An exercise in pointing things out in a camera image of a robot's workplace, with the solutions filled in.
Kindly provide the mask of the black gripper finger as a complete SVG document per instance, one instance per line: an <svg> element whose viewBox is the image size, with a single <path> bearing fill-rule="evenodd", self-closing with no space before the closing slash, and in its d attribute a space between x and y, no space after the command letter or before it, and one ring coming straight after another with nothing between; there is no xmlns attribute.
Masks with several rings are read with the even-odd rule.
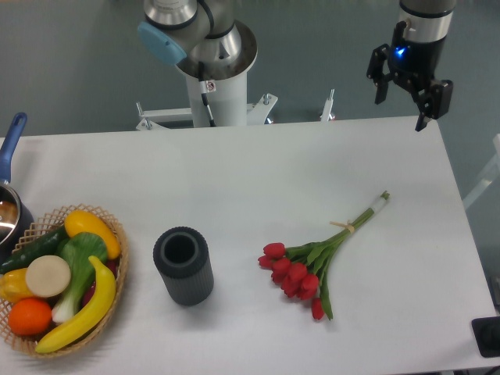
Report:
<svg viewBox="0 0 500 375"><path fill-rule="evenodd" d="M392 80L391 73L384 73L384 64L388 60L390 46L383 44L372 51L370 62L366 71L366 77L371 79L376 87L375 104L379 105L384 102L387 93L388 85Z"/></svg>
<svg viewBox="0 0 500 375"><path fill-rule="evenodd" d="M414 102L420 111L415 131L422 131L431 120L437 120L449 111L452 92L451 80L436 81L429 88L415 92Z"/></svg>

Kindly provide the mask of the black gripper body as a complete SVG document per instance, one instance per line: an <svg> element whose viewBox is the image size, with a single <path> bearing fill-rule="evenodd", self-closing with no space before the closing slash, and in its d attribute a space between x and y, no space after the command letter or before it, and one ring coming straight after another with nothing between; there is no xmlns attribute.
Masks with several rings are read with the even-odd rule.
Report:
<svg viewBox="0 0 500 375"><path fill-rule="evenodd" d="M434 75L446 37L429 43L408 41L403 37L392 38L388 67L393 81L409 93L429 91L446 80Z"/></svg>

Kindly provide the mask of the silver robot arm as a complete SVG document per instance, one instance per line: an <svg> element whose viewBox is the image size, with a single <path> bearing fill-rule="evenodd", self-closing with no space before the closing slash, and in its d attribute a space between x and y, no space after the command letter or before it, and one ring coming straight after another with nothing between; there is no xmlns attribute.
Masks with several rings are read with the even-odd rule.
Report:
<svg viewBox="0 0 500 375"><path fill-rule="evenodd" d="M435 77L455 1L400 1L391 43L372 51L366 76L377 88L375 103L382 103L392 82L410 93L419 110L416 131L445 115L454 84Z"/></svg>

